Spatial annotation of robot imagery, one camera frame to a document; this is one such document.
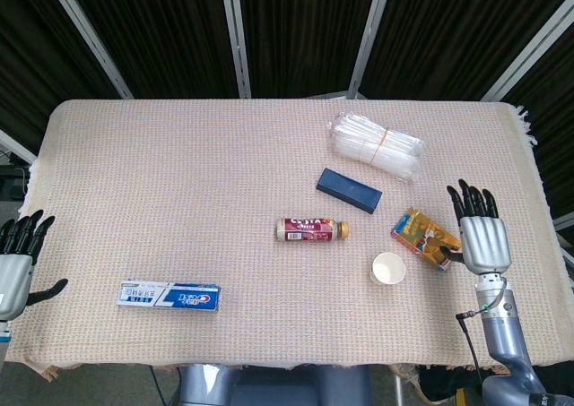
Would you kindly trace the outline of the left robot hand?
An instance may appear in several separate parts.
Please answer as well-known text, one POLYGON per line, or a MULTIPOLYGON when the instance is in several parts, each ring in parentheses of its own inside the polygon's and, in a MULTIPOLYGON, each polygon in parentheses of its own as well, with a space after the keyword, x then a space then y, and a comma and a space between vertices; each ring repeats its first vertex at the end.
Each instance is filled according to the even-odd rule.
POLYGON ((1 322, 19 317, 26 307, 52 299, 67 286, 68 279, 58 280, 51 288, 31 292, 30 286, 48 230, 55 216, 42 222, 38 210, 19 220, 10 219, 1 225, 1 322))

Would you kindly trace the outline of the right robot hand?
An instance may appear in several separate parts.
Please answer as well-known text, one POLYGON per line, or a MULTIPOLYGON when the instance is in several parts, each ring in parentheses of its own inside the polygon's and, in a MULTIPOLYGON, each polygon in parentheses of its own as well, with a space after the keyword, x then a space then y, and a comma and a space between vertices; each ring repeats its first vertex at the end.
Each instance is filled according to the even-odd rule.
POLYGON ((511 266, 508 234, 492 193, 459 179, 460 192, 447 186, 459 227, 461 251, 441 246, 446 259, 462 263, 472 273, 504 273, 511 266))

